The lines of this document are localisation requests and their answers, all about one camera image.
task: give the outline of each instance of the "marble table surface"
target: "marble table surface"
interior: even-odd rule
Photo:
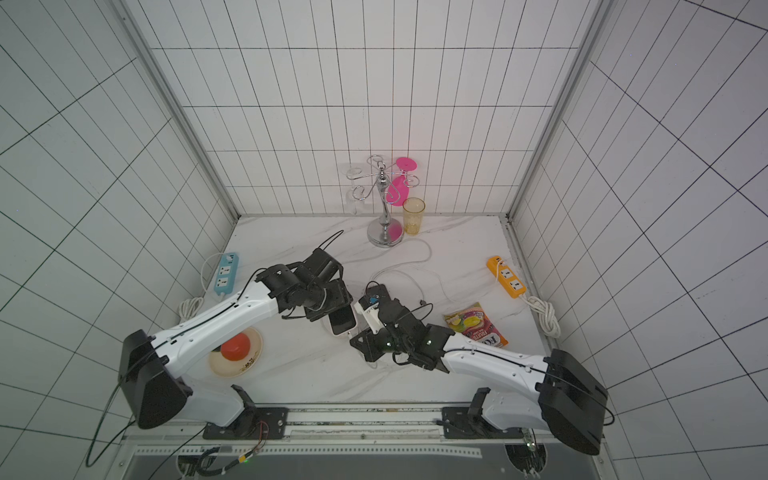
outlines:
[[[320,242],[344,229],[327,251],[345,267],[347,288],[358,299],[375,272],[395,263],[425,259],[428,247],[410,240],[421,239],[432,248],[432,258],[399,270],[412,276],[424,290],[426,301],[435,304],[425,322],[445,325],[444,313],[479,301],[509,341],[506,349],[545,353],[531,310],[522,300],[512,299],[485,266],[494,255],[506,260],[512,257],[499,217],[425,217],[418,235],[406,236],[389,250],[367,240],[366,228],[371,219],[241,218],[226,250],[240,255],[234,291],[243,287],[256,268],[304,260]],[[368,260],[352,263],[360,259]],[[388,272],[377,280],[404,306],[419,305],[419,290],[405,276]],[[217,301],[209,290],[203,310]],[[301,309],[296,309],[294,315],[302,315]],[[256,403],[469,402],[475,390],[484,386],[483,381],[471,376],[397,366],[389,355],[375,365],[368,364],[360,352],[349,346],[346,337],[331,335],[327,317],[309,322],[276,316],[259,322],[255,328],[264,339],[264,348],[256,364],[243,375],[221,379],[210,371],[205,359],[188,374],[222,387],[240,385]]]

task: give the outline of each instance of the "electrical socket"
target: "electrical socket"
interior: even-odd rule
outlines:
[[[525,293],[525,285],[520,279],[512,272],[511,268],[504,262],[504,260],[498,255],[488,259],[485,264],[488,270],[496,276],[498,282],[504,287],[509,296],[512,298],[518,298]]]
[[[215,270],[216,276],[214,278],[216,282],[214,282],[214,292],[219,295],[232,293],[235,286],[238,261],[237,253],[229,252],[221,256],[219,268]]]

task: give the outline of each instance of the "plastic cup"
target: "plastic cup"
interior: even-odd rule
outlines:
[[[424,200],[416,197],[408,197],[402,204],[402,220],[408,235],[416,235],[421,230],[424,208]]]

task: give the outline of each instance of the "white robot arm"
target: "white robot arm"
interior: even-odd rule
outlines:
[[[318,248],[304,262],[255,273],[236,296],[178,326],[154,336],[141,330],[129,335],[120,381],[137,425],[149,429],[180,418],[218,425],[234,437],[252,432],[256,407],[240,387],[222,390],[184,374],[248,326],[289,308],[304,306],[310,321],[350,308],[342,275],[341,265]],[[512,427],[548,429],[580,452],[599,453],[607,392],[567,353],[527,356],[424,325],[389,298],[383,285],[368,289],[356,310],[366,311],[366,318],[375,313],[376,331],[365,329],[350,340],[366,360],[407,353],[408,362],[423,369],[488,382],[491,388],[480,389],[472,403],[478,412],[472,428],[479,435]]]

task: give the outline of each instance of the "black cable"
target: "black cable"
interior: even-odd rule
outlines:
[[[331,243],[334,242],[334,240],[336,240],[337,238],[341,237],[342,233],[344,233],[344,230],[339,230],[338,232],[334,233],[330,237],[326,238],[320,245],[317,246],[317,248],[320,248],[321,250],[325,250],[326,248],[328,248],[328,246]]]
[[[237,467],[239,464],[247,462],[249,458],[254,456],[261,448],[263,447],[262,442],[266,442],[266,439],[264,438],[264,430],[263,427],[266,426],[266,434],[270,434],[270,426],[267,425],[264,421],[259,421],[257,425],[261,428],[259,431],[259,442],[256,444],[255,447],[253,447],[251,450],[248,450],[247,452],[243,453],[242,455],[238,455],[234,460],[227,463],[222,468],[217,468],[215,470],[208,470],[205,467],[203,467],[203,460],[210,457],[214,453],[219,453],[221,450],[221,447],[213,447],[211,449],[206,450],[203,452],[203,454],[199,457],[197,460],[197,464],[195,465],[195,472],[203,477],[217,477],[218,475],[224,475],[228,471],[230,471],[232,468]]]
[[[375,281],[375,280],[371,280],[370,282],[366,283],[366,290],[365,290],[365,293],[368,293],[368,287],[370,287],[370,286],[371,286],[371,283],[375,283],[375,284],[376,284],[376,285],[378,285],[378,286],[381,286],[381,285],[382,285],[381,283],[379,283],[379,282],[377,282],[377,281]]]
[[[290,312],[288,312],[288,314],[287,314],[287,315],[281,315],[281,316],[280,316],[280,318],[282,318],[282,319],[306,318],[306,315],[296,315],[296,316],[291,316],[291,313],[293,313],[293,311],[294,311],[295,309],[296,309],[296,307],[293,307],[293,308],[290,310]]]
[[[403,363],[400,363],[400,362],[398,362],[398,361],[397,361],[397,357],[396,357],[396,353],[395,353],[395,352],[392,352],[392,361],[393,361],[394,363],[398,364],[398,365],[410,365],[410,362],[409,362],[408,360],[406,360],[406,361],[405,361],[405,362],[403,362]]]
[[[395,323],[395,324],[397,324],[397,322],[399,322],[401,319],[404,319],[406,316],[408,316],[408,314],[409,314],[409,313],[413,314],[413,313],[414,313],[416,310],[422,309],[422,308],[424,308],[425,306],[430,306],[431,308],[429,309],[429,311],[427,312],[427,314],[426,314],[426,315],[424,315],[422,318],[420,318],[420,319],[419,319],[419,322],[421,322],[421,321],[422,321],[422,320],[424,320],[426,317],[428,317],[428,316],[429,316],[429,314],[430,314],[430,313],[432,313],[432,311],[435,309],[435,304],[434,304],[434,303],[425,303],[424,305],[419,305],[419,306],[417,306],[417,307],[416,307],[415,309],[413,309],[413,310],[408,310],[408,312],[407,312],[407,313],[403,313],[401,316],[397,317],[397,319],[395,319],[395,321],[394,321],[394,322],[392,322],[392,323]]]
[[[189,442],[191,442],[192,440],[194,440],[194,438],[195,438],[195,437],[197,437],[197,436],[198,436],[200,433],[203,433],[203,430],[205,430],[205,427],[203,427],[203,428],[202,428],[202,429],[201,429],[201,430],[200,430],[198,433],[196,433],[196,434],[192,435],[192,436],[190,437],[190,439],[189,439],[189,440],[187,440],[186,442],[184,442],[184,443],[182,443],[181,445],[179,445],[179,446],[178,446],[178,448],[176,448],[175,450],[173,450],[173,451],[170,453],[170,455],[169,455],[169,456],[165,457],[165,459],[164,459],[162,462],[160,462],[160,464],[157,466],[157,468],[156,468],[156,469],[155,469],[155,470],[152,472],[152,475],[150,475],[149,477],[147,477],[147,480],[152,480],[152,477],[154,477],[154,474],[156,474],[156,473],[157,473],[157,470],[160,470],[160,467],[161,467],[161,466],[163,466],[163,464],[164,464],[165,462],[167,462],[167,461],[168,461],[168,459],[169,459],[170,457],[174,456],[174,453],[176,453],[176,452],[178,452],[179,450],[181,450],[181,449],[182,449],[182,448],[183,448],[183,447],[184,447],[184,446],[185,446],[187,443],[189,443]]]
[[[218,316],[219,316],[219,315],[221,315],[222,313],[224,313],[224,312],[228,311],[230,308],[234,307],[234,306],[235,306],[235,304],[237,304],[237,302],[239,302],[239,301],[240,301],[240,298],[241,298],[241,297],[243,296],[243,294],[245,293],[245,289],[246,289],[246,288],[248,287],[248,285],[250,284],[250,281],[251,281],[251,280],[253,280],[253,278],[256,276],[256,274],[257,274],[257,273],[259,273],[261,270],[266,270],[266,268],[264,268],[264,267],[258,268],[258,269],[256,269],[256,270],[255,270],[253,273],[251,273],[251,274],[250,274],[250,277],[248,278],[248,281],[247,281],[247,282],[245,282],[245,286],[244,286],[244,287],[243,287],[243,289],[240,291],[240,295],[238,295],[238,296],[237,296],[237,298],[235,299],[235,301],[234,301],[234,302],[232,302],[232,303],[231,303],[231,304],[230,304],[230,305],[229,305],[227,308],[225,308],[224,310],[221,310],[219,313],[217,313],[216,315],[213,315],[211,318],[205,319],[204,321],[202,321],[202,322],[198,323],[197,325],[192,325],[192,326],[191,326],[191,327],[189,327],[188,329],[186,329],[186,330],[183,330],[183,331],[181,331],[181,332],[177,333],[176,335],[173,335],[173,336],[172,336],[172,337],[171,337],[169,340],[173,340],[173,339],[175,339],[176,337],[178,337],[178,336],[182,336],[182,335],[184,335],[185,333],[187,333],[187,332],[189,332],[189,331],[191,331],[191,330],[194,330],[194,329],[196,329],[196,328],[197,328],[197,327],[199,327],[199,326],[205,325],[206,323],[210,322],[212,319],[214,319],[214,318],[218,317]],[[165,343],[167,343],[167,340],[166,340],[166,342],[163,342],[163,343],[161,343],[160,345],[156,346],[156,347],[155,347],[155,349],[158,349],[158,348],[160,348],[160,346],[164,345]]]
[[[563,380],[562,378],[560,378],[560,377],[558,377],[558,376],[554,376],[554,375],[552,375],[551,373],[547,373],[547,372],[544,372],[544,371],[542,371],[542,370],[539,370],[539,369],[536,369],[536,368],[534,368],[534,367],[532,367],[532,366],[530,366],[530,365],[525,365],[525,364],[523,364],[523,363],[518,363],[518,362],[516,362],[516,361],[514,361],[514,360],[506,359],[506,358],[504,358],[503,356],[494,355],[493,353],[490,353],[490,352],[485,352],[485,351],[483,351],[483,350],[470,350],[470,349],[450,349],[450,350],[446,350],[446,351],[445,351],[445,353],[450,353],[450,352],[470,352],[470,353],[471,353],[471,352],[477,352],[477,353],[483,353],[483,354],[485,354],[485,355],[488,355],[488,356],[492,356],[492,357],[495,357],[495,358],[497,358],[497,359],[499,359],[499,360],[504,360],[505,362],[514,363],[515,365],[517,365],[517,366],[521,366],[521,367],[523,367],[523,368],[529,368],[529,369],[533,370],[534,372],[544,373],[545,377],[546,377],[546,376],[550,376],[551,378],[553,378],[553,379],[555,379],[555,380],[559,380],[559,381],[561,381],[561,382],[563,382],[563,383],[567,383],[568,385],[572,386],[573,388],[575,388],[575,389],[576,389],[576,390],[578,390],[579,392],[581,392],[581,393],[584,393],[584,394],[585,394],[585,395],[586,395],[586,396],[587,396],[587,397],[588,397],[588,398],[589,398],[589,399],[590,399],[592,402],[595,402],[595,403],[597,403],[597,404],[598,404],[598,405],[599,405],[599,406],[600,406],[602,409],[604,409],[606,412],[610,413],[610,414],[611,414],[611,420],[610,420],[610,422],[608,422],[608,423],[604,423],[604,424],[603,424],[603,427],[607,427],[607,426],[609,426],[609,425],[613,425],[613,424],[614,424],[614,422],[616,421],[616,415],[614,415],[614,413],[613,413],[613,412],[612,412],[612,411],[611,411],[611,410],[610,410],[610,409],[609,409],[607,406],[603,405],[603,404],[602,404],[602,403],[600,403],[600,402],[599,402],[599,401],[598,401],[598,400],[597,400],[595,397],[593,397],[593,396],[592,396],[592,394],[590,394],[590,393],[589,393],[589,392],[587,392],[586,390],[582,389],[581,387],[578,387],[578,386],[574,385],[573,383],[571,383],[571,382],[569,382],[569,381],[567,381],[567,380]]]
[[[109,395],[109,400],[107,400],[107,405],[104,407],[104,410],[101,412],[101,418],[98,420],[98,425],[96,427],[96,432],[94,433],[94,437],[91,439],[91,444],[88,446],[88,453],[85,455],[85,467],[86,468],[90,468],[90,467],[94,466],[96,464],[96,462],[98,462],[98,459],[100,459],[101,456],[104,454],[104,452],[107,451],[107,449],[109,448],[109,445],[112,445],[112,442],[114,442],[114,440],[117,437],[119,437],[120,435],[123,435],[123,432],[128,430],[128,427],[130,427],[131,425],[133,425],[136,422],[135,420],[129,420],[128,424],[121,431],[116,433],[114,435],[114,437],[112,437],[112,440],[110,440],[107,443],[107,446],[105,446],[104,449],[101,450],[101,452],[99,452],[98,455],[96,455],[96,458],[94,459],[94,461],[93,462],[91,461],[91,453],[93,453],[93,449],[94,449],[94,445],[96,444],[96,438],[98,437],[98,433],[101,431],[101,424],[104,423],[104,418],[106,418],[106,416],[107,416],[107,411],[109,410],[109,407],[112,406],[112,402],[114,401],[114,397],[117,395],[119,389],[120,389],[120,384],[118,383],[114,387],[114,390],[112,390],[111,395]]]

